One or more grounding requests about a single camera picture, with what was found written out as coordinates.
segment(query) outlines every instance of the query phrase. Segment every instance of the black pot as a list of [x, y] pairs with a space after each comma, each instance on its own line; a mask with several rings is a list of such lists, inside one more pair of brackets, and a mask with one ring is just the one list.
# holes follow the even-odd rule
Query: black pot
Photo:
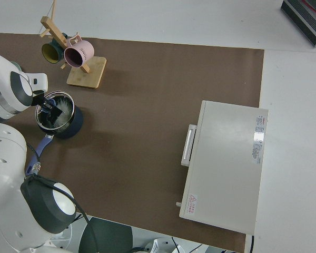
[[77, 134], [83, 124], [83, 115], [82, 111], [74, 104], [72, 97], [66, 92], [54, 91], [45, 96], [45, 98], [53, 100], [63, 113], [52, 123], [49, 120], [49, 112], [38, 105], [35, 117], [41, 130], [48, 135], [54, 135], [62, 139], [67, 139]]

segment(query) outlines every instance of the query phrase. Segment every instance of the black cable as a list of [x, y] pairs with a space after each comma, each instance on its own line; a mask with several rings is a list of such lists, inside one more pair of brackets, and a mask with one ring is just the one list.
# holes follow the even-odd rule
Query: black cable
[[34, 154], [35, 154], [35, 156], [36, 156], [36, 159], [37, 159], [37, 161], [38, 162], [40, 162], [40, 156], [37, 154], [37, 152], [36, 152], [36, 150], [33, 148], [33, 146], [32, 145], [30, 145], [29, 143], [27, 143], [26, 142], [26, 144], [27, 144], [27, 147], [29, 147], [33, 152], [34, 152]]
[[74, 223], [77, 220], [81, 220], [83, 218], [82, 214], [80, 213], [80, 215], [78, 215], [73, 221], [72, 223]]
[[130, 253], [135, 253], [135, 252], [144, 251], [144, 250], [145, 250], [145, 248], [143, 248], [143, 247], [134, 247], [129, 252]]
[[174, 241], [174, 239], [173, 239], [173, 236], [171, 236], [171, 238], [172, 238], [172, 241], [174, 242], [175, 248], [177, 249], [178, 253], [180, 253], [180, 252], [179, 252], [179, 248], [178, 248], [177, 244], [175, 243], [175, 241]]
[[47, 179], [47, 178], [44, 178], [44, 177], [41, 177], [40, 175], [36, 175], [36, 174], [32, 174], [31, 177], [33, 177], [35, 180], [39, 181], [40, 183], [42, 183], [43, 185], [55, 190], [55, 191], [58, 191], [59, 193], [62, 193], [64, 196], [66, 196], [67, 198], [70, 199], [70, 201], [80, 210], [80, 212], [82, 213], [87, 225], [89, 226], [90, 230], [91, 230], [91, 234], [93, 235], [93, 239], [94, 239], [94, 242], [95, 242], [95, 246], [96, 246], [96, 252], [98, 253], [99, 250], [98, 250], [98, 243], [97, 243], [97, 239], [96, 239], [96, 235], [95, 235], [95, 231], [92, 227], [92, 225], [90, 224], [90, 221], [88, 220], [88, 217], [86, 216], [84, 210], [82, 209], [82, 207], [77, 203], [77, 201], [72, 197], [70, 196], [67, 192], [61, 190], [60, 188], [52, 185], [49, 183], [50, 182], [55, 182], [55, 181], [52, 181], [50, 179]]
[[254, 236], [252, 236], [251, 250], [249, 251], [249, 253], [253, 253], [253, 248], [254, 248]]
[[193, 251], [199, 249], [202, 246], [202, 244], [200, 244], [198, 247], [195, 247], [194, 249], [192, 249], [189, 253], [192, 253]]

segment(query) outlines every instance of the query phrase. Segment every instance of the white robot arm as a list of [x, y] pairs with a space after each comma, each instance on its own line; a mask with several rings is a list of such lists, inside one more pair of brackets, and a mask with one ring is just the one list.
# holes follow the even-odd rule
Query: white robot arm
[[33, 97], [48, 90], [47, 75], [22, 72], [0, 56], [0, 122], [31, 106]]
[[[0, 122], [27, 109], [33, 96], [45, 91], [45, 74], [24, 73], [0, 56]], [[24, 137], [0, 123], [0, 252], [69, 252], [44, 243], [73, 221], [75, 206], [37, 175], [25, 178], [26, 152]], [[61, 183], [47, 184], [72, 196]]]

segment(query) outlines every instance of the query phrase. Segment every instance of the label sticker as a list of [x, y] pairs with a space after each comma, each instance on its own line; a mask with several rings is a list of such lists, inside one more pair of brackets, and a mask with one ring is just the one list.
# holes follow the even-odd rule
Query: label sticker
[[186, 214], [194, 215], [197, 201], [198, 201], [197, 195], [189, 194], [189, 200], [187, 202]]
[[263, 139], [264, 139], [264, 129], [266, 126], [266, 119], [264, 116], [260, 115], [256, 118], [256, 126], [254, 132], [254, 145], [252, 150], [252, 161], [253, 163], [260, 164], [262, 153], [263, 153]]

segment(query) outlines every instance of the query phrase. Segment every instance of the pot handle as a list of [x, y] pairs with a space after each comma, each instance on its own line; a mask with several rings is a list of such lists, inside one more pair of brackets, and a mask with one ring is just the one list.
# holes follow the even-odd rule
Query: pot handle
[[[37, 155], [38, 155], [39, 157], [41, 156], [42, 151], [44, 150], [44, 148], [45, 148], [46, 146], [48, 146], [48, 145], [52, 142], [53, 137], [54, 137], [53, 135], [48, 135], [48, 134], [46, 134], [46, 136], [43, 137], [43, 139], [41, 140], [41, 142], [38, 144], [38, 146], [37, 146], [37, 148], [35, 149], [35, 151], [36, 151], [36, 153], [37, 153]], [[31, 160], [30, 160], [30, 162], [29, 162], [29, 164], [28, 164], [28, 166], [27, 166], [27, 168], [26, 168], [26, 172], [25, 172], [26, 176], [32, 174], [32, 168], [33, 168], [33, 166], [34, 166], [36, 163], [37, 163], [37, 157], [36, 157], [35, 154], [33, 154], [32, 158], [31, 158]]]

